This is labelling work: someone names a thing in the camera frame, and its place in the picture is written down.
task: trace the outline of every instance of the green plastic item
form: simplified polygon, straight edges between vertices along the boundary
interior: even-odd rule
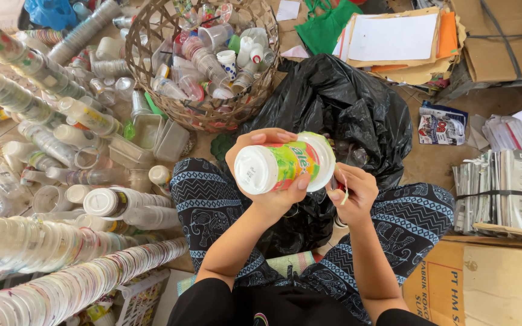
[[[154,102],[152,101],[152,98],[150,98],[150,94],[148,92],[144,92],[144,97],[146,97],[146,101],[148,101],[150,109],[153,111],[154,114],[160,114],[163,116],[164,119],[168,119],[168,115],[164,113],[161,109],[159,109]]]
[[[295,30],[314,55],[318,53],[330,55],[337,44],[337,37],[346,27],[352,14],[363,14],[357,4],[348,0],[340,0],[335,9],[331,8],[330,0],[305,0],[305,3],[309,8],[308,21],[295,26]],[[325,13],[316,17],[317,7],[323,9]]]
[[[241,49],[241,38],[233,34],[233,36],[228,40],[227,47],[229,50],[233,50],[236,54],[239,54],[239,50]]]
[[[134,129],[134,124],[130,120],[126,120],[124,123],[124,138],[127,140],[132,140],[136,134],[136,130]]]
[[[211,154],[217,161],[224,161],[225,155],[233,145],[234,142],[231,137],[222,133],[211,140]]]

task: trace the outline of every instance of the person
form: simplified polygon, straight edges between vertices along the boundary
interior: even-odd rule
[[[234,174],[241,148],[296,139],[278,128],[241,135],[227,164]],[[347,201],[344,191],[326,188],[349,234],[301,275],[290,266],[282,276],[255,243],[305,197],[309,175],[298,176],[287,190],[253,196],[240,189],[252,200],[244,210],[236,183],[217,167],[200,158],[178,162],[171,195],[197,276],[168,325],[434,325],[408,311],[399,285],[452,225],[452,195],[426,183],[378,191],[373,175],[337,167],[336,180],[350,189]]]

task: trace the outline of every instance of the blue plastic bag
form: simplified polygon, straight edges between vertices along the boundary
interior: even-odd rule
[[[51,27],[56,31],[78,25],[76,13],[68,0],[25,0],[23,7],[30,14],[32,23]]]

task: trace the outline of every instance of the hand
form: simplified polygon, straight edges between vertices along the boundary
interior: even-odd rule
[[[297,134],[285,131],[280,128],[265,128],[251,131],[237,138],[236,144],[229,149],[225,155],[227,165],[231,173],[235,177],[235,158],[237,153],[249,145],[263,145],[267,143],[289,143],[297,140]],[[302,174],[298,176],[294,182],[286,190],[270,191],[265,194],[251,195],[246,193],[241,187],[239,190],[253,201],[252,207],[261,210],[262,213],[271,222],[275,224],[283,214],[291,208],[291,205],[300,202],[305,198],[306,189],[308,188],[311,177],[309,174]]]
[[[344,196],[346,195],[341,189],[331,190],[330,185],[326,186],[328,196],[337,208],[339,218],[345,224],[352,226],[364,218],[369,218],[369,212],[372,209],[373,201],[378,196],[378,187],[376,187],[376,178],[366,171],[351,167],[344,163],[337,163],[337,169],[334,176],[337,182],[343,183],[349,189],[350,196],[342,205]]]

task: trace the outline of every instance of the elephant print pants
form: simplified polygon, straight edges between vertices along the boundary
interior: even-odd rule
[[[244,210],[233,181],[205,159],[177,163],[170,181],[194,269],[198,272],[208,248]],[[452,195],[427,183],[381,190],[370,211],[382,249],[402,284],[453,224]],[[253,249],[235,286],[300,286],[340,301],[359,321],[370,323],[354,279],[349,234],[319,263],[297,275],[272,269]]]

